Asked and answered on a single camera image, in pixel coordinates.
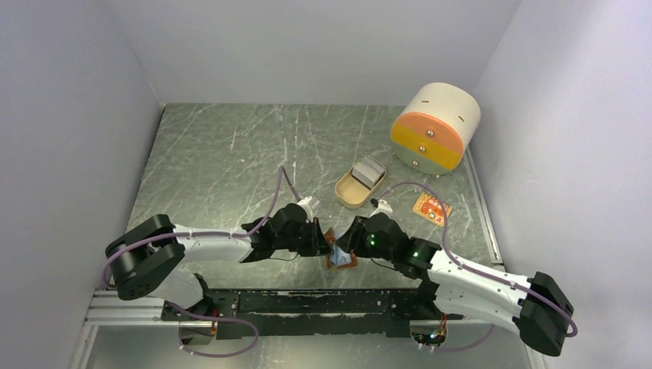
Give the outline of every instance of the purple cable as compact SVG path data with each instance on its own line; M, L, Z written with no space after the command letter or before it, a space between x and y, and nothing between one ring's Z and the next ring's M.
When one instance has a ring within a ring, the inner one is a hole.
M294 185L292 185L292 182L290 182L290 177L288 176L288 173L285 171L285 168L283 166L278 167L278 179L276 180L276 189L274 190L274 196L271 199L271 205L269 206L269 209L267 210L267 213L265 213L264 217L261 219L261 221L258 222L258 224L255 225L249 232L245 234L239 234L239 233L234 233L230 234L228 232L221 232L221 231L203 231L203 232L195 232L193 233L193 236L225 236L225 237L235 237L235 238L247 238L251 236L252 234L256 233L261 227L267 222L269 219L269 216L271 212L274 210L274 206L276 205L276 201L278 199L278 193L281 191L281 183L283 180L283 176L285 176L285 180L288 182L288 185L290 185L290 189L292 190L292 194L294 194L294 198L297 199L297 201L301 200L301 197L299 196L299 193L297 190L294 188ZM134 250L136 248L140 248L141 246L145 246L147 244L150 244L151 242L156 242L160 240L164 240L166 238L174 238L174 237L188 237L190 234L188 232L178 232L178 233L166 233L166 234L160 234L158 236L146 238L144 240L140 240L138 242L135 242L133 244L130 244L126 248L122 248L121 250L118 250L118 252L114 253L111 255L109 258L106 259L106 262L104 265L102 265L101 269L101 281L104 286L107 288L115 288L115 285L111 284L109 282L110 277L107 275L108 269L111 266L111 263L113 263L116 259L120 258L123 254Z
M194 350L191 350L188 347L186 347L184 345L184 343L183 343L183 340L181 339L181 329L179 329L178 337L179 337L179 344L181 345L179 348L182 349L183 351L189 353L189 354L202 356L202 357L213 357L213 358L237 356L239 354L243 354L243 353L251 350L252 348L254 348L254 346L258 342L258 338L260 337L260 334L258 333L258 328L253 323L251 323L250 321L245 321L243 319L238 319L236 317L209 317L209 316L206 316L206 315L199 315L199 314L191 313L190 311L185 310L184 308L178 306L177 304L173 304L171 302L169 304L170 304L170 306L177 309L182 314L188 315L189 317L193 317L193 318L201 320L201 321L217 321L217 322L221 322L221 323L244 324L244 325L247 325L247 326L251 327L251 329L254 330L254 340L247 347L245 347L245 348L243 348L241 350L238 350L238 351L230 352L228 354L208 354L208 353L201 352L201 351L194 351Z
M412 185L412 184L417 185L417 186L423 188L424 190L430 192L432 197L435 200L437 200L437 202L439 203L439 207L441 209L441 212L444 213L444 226L443 226L443 229L441 231L441 248L442 248L442 250L444 250L444 252L448 256L448 258L451 259L451 261L453 261L455 263L455 265L457 265L458 267L460 267L460 268L462 268L464 270L470 271L471 273L475 273L477 275L480 275L482 277L490 279L490 280L492 280L494 282L505 284L508 287L512 287L511 282L508 281L507 279L496 277L496 276L494 276L492 274L489 274L489 273L486 273L484 271L479 271L478 269L475 269L473 267L469 267L466 264L462 265L461 262L459 262L459 260L456 259L455 256L453 256L453 253L451 253L451 250L446 245L446 234L448 233L448 214L446 214L446 211L444 210L444 205L443 205L444 202L437 196L437 193L434 190L432 190L431 188L429 188L425 184L422 184L422 183L419 183L419 182L416 182L416 181L405 181L405 182L397 183L397 184L394 184L393 186L390 186L387 190L385 190L379 196L379 198L383 198L383 196L385 196L389 191L395 189L398 186ZM567 321L568 324L573 328L572 332L566 333L566 337L575 337L577 335L577 325L573 321L573 318L571 318L571 316L568 315L566 313L566 311L562 310L561 307L558 307L554 302L550 301L549 299L547 299L545 296L539 294L538 292L532 291L530 288L521 286L518 283L514 283L514 288L538 298L541 302L548 305L553 310L555 310L559 315L561 315L561 317L565 321Z

